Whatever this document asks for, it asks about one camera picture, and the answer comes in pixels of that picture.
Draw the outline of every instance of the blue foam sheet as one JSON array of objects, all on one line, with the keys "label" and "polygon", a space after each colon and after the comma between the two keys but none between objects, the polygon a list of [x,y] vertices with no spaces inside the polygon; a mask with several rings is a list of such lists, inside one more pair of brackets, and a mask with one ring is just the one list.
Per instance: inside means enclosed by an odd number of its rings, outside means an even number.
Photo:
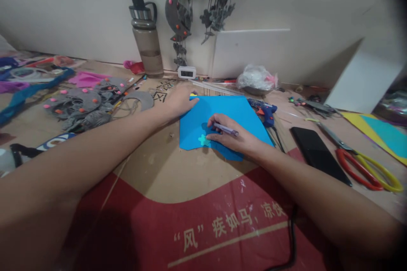
[{"label": "blue foam sheet", "polygon": [[[206,127],[209,118],[214,113],[223,113],[239,123],[247,131],[254,134],[259,140],[273,145],[260,118],[256,115],[247,99],[243,96],[199,96],[199,102],[181,117],[179,147],[191,150],[201,145],[199,138],[202,135],[216,133]],[[227,160],[242,161],[243,155],[235,152],[221,143],[210,141],[209,147],[219,151]]]},{"label": "blue foam sheet", "polygon": [[407,158],[407,136],[405,134],[389,123],[368,116],[362,115],[361,117],[396,155]]}]

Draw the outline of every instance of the pen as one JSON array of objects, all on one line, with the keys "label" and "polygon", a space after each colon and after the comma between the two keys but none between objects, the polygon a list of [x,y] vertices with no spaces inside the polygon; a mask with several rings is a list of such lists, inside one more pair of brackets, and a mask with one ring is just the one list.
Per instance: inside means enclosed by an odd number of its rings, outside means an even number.
[{"label": "pen", "polygon": [[220,130],[222,130],[222,131],[224,131],[224,132],[226,132],[226,133],[228,133],[228,134],[230,134],[230,135],[234,135],[234,136],[238,136],[238,135],[239,135],[239,133],[238,133],[236,130],[231,129],[231,128],[228,128],[228,127],[223,126],[223,125],[221,125],[221,124],[213,123],[213,125],[214,125],[216,128],[219,128]]}]

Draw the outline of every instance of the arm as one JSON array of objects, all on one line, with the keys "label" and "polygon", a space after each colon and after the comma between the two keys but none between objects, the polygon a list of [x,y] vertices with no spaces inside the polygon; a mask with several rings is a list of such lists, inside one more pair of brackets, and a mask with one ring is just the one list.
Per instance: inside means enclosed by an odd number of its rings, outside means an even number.
[{"label": "arm", "polygon": [[210,134],[207,138],[251,157],[272,174],[339,249],[374,259],[388,258],[394,252],[401,225],[371,200],[261,142],[223,114],[214,114],[208,127],[213,122],[237,130],[239,136]]},{"label": "arm", "polygon": [[0,269],[45,270],[59,254],[82,195],[159,126],[191,109],[192,86],[165,104],[76,136],[0,179]]}]

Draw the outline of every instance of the yellow paper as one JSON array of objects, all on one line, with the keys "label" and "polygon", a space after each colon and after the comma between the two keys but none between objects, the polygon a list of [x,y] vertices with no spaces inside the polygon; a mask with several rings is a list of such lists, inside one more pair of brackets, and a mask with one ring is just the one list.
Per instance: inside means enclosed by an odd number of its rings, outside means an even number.
[{"label": "yellow paper", "polygon": [[[399,160],[401,163],[404,165],[407,165],[407,158],[402,158],[396,155],[393,150],[389,148],[389,146],[386,145],[385,142],[377,135],[377,133],[372,129],[372,127],[369,126],[368,123],[362,118],[362,116],[358,113],[349,113],[349,112],[342,112],[343,116],[345,119],[347,119],[349,122],[351,122],[356,128],[358,128],[360,131],[362,131],[365,135],[367,135],[369,138],[371,138],[377,145],[379,145],[382,149],[387,151],[390,155],[392,155],[394,158]],[[376,117],[372,114],[363,114],[363,116],[368,116],[373,119],[376,119]]]}]

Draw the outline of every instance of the black phone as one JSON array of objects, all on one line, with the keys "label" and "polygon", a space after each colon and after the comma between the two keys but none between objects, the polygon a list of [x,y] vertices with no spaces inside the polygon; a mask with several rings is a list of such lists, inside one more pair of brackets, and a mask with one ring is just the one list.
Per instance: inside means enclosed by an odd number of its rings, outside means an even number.
[{"label": "black phone", "polygon": [[335,160],[320,136],[313,130],[293,127],[291,133],[307,163],[324,173],[352,186],[352,182]]}]

